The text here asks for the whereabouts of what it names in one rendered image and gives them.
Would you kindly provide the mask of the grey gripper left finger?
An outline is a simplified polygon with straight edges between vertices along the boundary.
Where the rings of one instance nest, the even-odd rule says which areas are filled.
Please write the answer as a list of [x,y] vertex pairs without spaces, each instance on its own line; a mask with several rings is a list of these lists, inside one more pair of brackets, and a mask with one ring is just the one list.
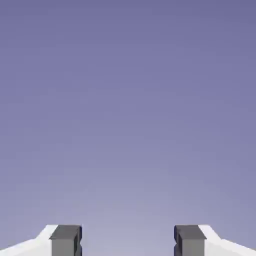
[[0,256],[83,256],[83,228],[77,224],[48,224],[33,239],[0,250]]

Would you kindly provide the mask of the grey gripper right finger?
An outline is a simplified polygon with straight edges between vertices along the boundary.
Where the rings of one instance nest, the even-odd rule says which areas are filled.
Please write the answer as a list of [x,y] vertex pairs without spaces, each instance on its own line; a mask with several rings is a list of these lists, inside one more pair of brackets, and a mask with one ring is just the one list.
[[173,256],[256,256],[256,249],[220,238],[208,224],[175,225],[173,235]]

